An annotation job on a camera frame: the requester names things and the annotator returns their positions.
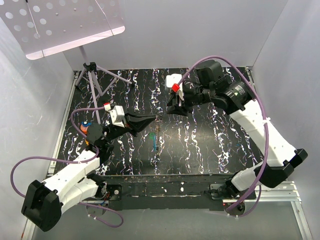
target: round hole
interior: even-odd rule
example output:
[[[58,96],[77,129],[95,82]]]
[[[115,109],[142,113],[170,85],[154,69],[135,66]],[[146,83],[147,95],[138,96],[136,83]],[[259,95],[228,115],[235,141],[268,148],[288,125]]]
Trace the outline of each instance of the round hole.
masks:
[[[53,9],[54,6],[52,5],[51,2],[48,2],[48,3],[46,4],[46,8],[47,8],[47,9]]]
[[[33,6],[33,11],[35,11],[36,13],[40,12],[40,7]]]
[[[15,25],[13,28],[14,28],[14,30],[16,30],[18,32],[21,31],[21,27],[19,25]]]
[[[34,23],[31,21],[29,21],[26,25],[31,29],[35,26]]]
[[[59,4],[60,4],[60,6],[64,6],[64,5],[66,5],[66,1],[65,0],[60,0]]]
[[[46,21],[44,18],[41,18],[41,19],[40,19],[40,23],[41,23],[42,25],[45,25],[45,24],[47,23],[47,21]]]
[[[20,13],[22,16],[27,15],[27,11],[24,10],[24,9],[20,9],[19,13]]]
[[[14,15],[11,13],[11,12],[6,12],[5,13],[5,16],[8,18],[8,19],[12,19],[14,17]]]

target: robotic arm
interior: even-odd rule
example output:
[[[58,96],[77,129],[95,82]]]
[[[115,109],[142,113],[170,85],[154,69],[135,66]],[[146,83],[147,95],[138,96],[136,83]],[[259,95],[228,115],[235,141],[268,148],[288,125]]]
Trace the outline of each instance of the robotic arm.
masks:
[[[156,119],[155,115],[125,113],[122,106],[109,103],[104,109],[110,113],[112,123],[107,126],[82,123],[88,146],[74,162],[94,158],[97,149],[98,155],[86,163],[69,164],[43,182],[35,180],[27,189],[21,212],[44,232],[52,229],[72,206],[87,198],[100,199],[107,195],[107,183],[93,171],[108,162],[114,149],[111,141],[125,133],[136,137]]]
[[[245,129],[263,153],[266,143],[265,121],[253,92],[242,81],[231,82],[217,61],[207,60],[200,63],[196,67],[196,73],[200,83],[194,83],[196,86],[192,88],[187,87],[184,82],[181,83],[182,86],[177,85],[182,78],[180,74],[167,76],[166,87],[172,89],[167,113],[187,116],[194,105],[214,103]],[[268,158],[258,184],[275,188],[293,173],[308,154],[303,148],[296,149],[290,145],[269,120],[266,124],[269,129]],[[236,172],[215,191],[215,197],[235,198],[241,194],[254,182],[261,165],[262,162]]]

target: white perforated panel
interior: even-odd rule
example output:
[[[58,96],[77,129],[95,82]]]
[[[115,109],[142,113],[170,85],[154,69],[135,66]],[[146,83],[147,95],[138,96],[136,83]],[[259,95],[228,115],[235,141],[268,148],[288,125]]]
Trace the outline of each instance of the white perforated panel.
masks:
[[[30,60],[125,30],[117,0],[0,0],[0,17]]]

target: marble tabletop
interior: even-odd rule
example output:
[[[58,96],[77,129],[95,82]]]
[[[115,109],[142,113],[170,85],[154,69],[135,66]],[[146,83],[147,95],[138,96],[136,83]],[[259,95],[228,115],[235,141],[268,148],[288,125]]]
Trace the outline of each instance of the marble tabletop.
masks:
[[[245,68],[240,71],[248,77]],[[169,94],[165,90],[166,75],[183,74],[186,68],[113,70],[115,74],[136,82],[134,88],[116,80],[107,93],[99,97],[98,106],[115,102],[130,113],[156,114],[162,120],[154,121],[137,137],[129,133],[113,141],[114,150],[107,164],[97,173],[101,175],[157,175],[157,174],[217,174],[234,173],[250,168],[262,160],[262,155],[248,134],[223,110],[212,103],[195,106],[189,116],[166,114]],[[232,80],[240,77],[231,68],[223,69]],[[112,77],[98,71],[102,88]],[[196,81],[193,72],[189,78]],[[75,90],[70,113],[78,108],[94,107],[90,87],[83,79],[81,91]],[[83,121],[96,121],[93,112],[75,116],[77,126]],[[110,122],[110,116],[100,112],[101,123]],[[59,159],[74,160],[85,148],[84,139],[67,121],[58,154]],[[57,173],[66,164],[58,163]]]

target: tripod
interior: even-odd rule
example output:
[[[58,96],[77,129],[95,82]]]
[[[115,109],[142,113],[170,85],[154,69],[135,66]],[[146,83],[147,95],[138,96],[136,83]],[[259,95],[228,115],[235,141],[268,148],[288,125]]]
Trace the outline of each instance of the tripod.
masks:
[[[104,68],[102,68],[100,66],[97,66],[95,62],[89,62],[88,56],[87,56],[86,51],[84,49],[84,46],[79,46],[79,49],[80,49],[81,55],[82,55],[82,57],[84,59],[84,64],[83,64],[83,68],[82,68],[82,71],[80,73],[80,76],[78,77],[78,79],[77,79],[77,81],[75,83],[75,87],[79,88],[79,83],[80,83],[81,79],[83,78],[85,72],[87,72],[89,81],[86,78],[84,78],[84,79],[87,82],[89,82],[89,84],[90,84],[92,98],[93,98],[93,104],[94,104],[95,108],[98,107],[97,98],[103,96],[107,92],[107,90],[112,86],[112,84],[114,84],[116,79],[120,79],[120,80],[124,81],[125,83],[131,84],[131,86],[135,85],[134,82],[131,82],[131,81],[129,81],[129,80],[127,80],[127,79],[125,79],[125,78],[123,78],[121,76],[118,76],[118,75],[114,74],[111,71],[108,71],[108,70],[106,70],[106,69],[104,69]],[[101,70],[101,71],[105,72],[106,74],[109,74],[109,75],[114,77],[113,80],[110,82],[110,84],[106,87],[106,89],[104,91],[102,91],[101,86],[100,86],[100,84],[98,82],[98,79],[96,77],[97,69]],[[101,120],[100,120],[99,112],[95,111],[95,115],[96,115],[98,124],[100,124]]]

